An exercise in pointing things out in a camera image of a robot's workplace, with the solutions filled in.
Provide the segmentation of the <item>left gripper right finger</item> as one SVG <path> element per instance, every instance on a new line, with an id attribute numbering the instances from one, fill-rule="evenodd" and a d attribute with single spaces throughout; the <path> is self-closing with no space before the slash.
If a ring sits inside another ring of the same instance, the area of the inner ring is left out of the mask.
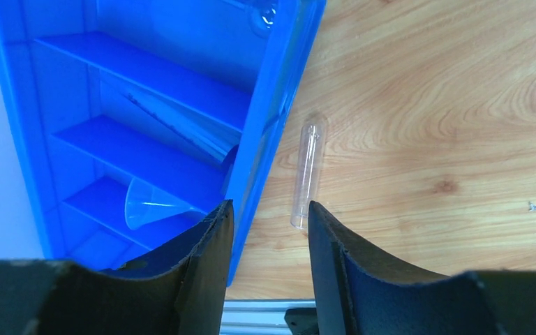
<path id="1" fill-rule="evenodd" d="M 453 276 L 406 262 L 308 208 L 321 334 L 536 334 L 536 271 Z"/>

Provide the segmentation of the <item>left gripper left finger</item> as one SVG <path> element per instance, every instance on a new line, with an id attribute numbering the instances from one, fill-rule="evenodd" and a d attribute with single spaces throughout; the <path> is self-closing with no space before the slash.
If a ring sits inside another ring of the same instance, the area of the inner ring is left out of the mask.
<path id="1" fill-rule="evenodd" d="M 120 268 L 0 260 L 0 334 L 218 334 L 232 202 Z"/>

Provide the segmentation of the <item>clear glass funnel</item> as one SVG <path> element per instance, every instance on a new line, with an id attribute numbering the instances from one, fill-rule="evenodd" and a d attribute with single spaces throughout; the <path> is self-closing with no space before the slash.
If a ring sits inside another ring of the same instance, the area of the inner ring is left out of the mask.
<path id="1" fill-rule="evenodd" d="M 188 212 L 202 214 L 203 210 L 140 179 L 132 179 L 128 186 L 124 217 L 132 230 Z"/>

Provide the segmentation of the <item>clear test tube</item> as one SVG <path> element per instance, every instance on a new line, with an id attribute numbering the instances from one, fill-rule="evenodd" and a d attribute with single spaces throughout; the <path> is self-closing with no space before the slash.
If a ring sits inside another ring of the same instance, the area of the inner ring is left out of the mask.
<path id="1" fill-rule="evenodd" d="M 307 229 L 308 208 L 318 194 L 326 134 L 327 127 L 323 120 L 307 121 L 301 128 L 290 215 L 291 226 L 298 230 Z"/>

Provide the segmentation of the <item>tube with blue cap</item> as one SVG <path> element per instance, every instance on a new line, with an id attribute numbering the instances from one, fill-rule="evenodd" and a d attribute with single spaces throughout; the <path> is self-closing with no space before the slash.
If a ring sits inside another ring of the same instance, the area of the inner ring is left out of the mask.
<path id="1" fill-rule="evenodd" d="M 234 163 L 241 138 L 236 130 L 154 94 L 127 89 L 121 95 L 224 170 Z"/>

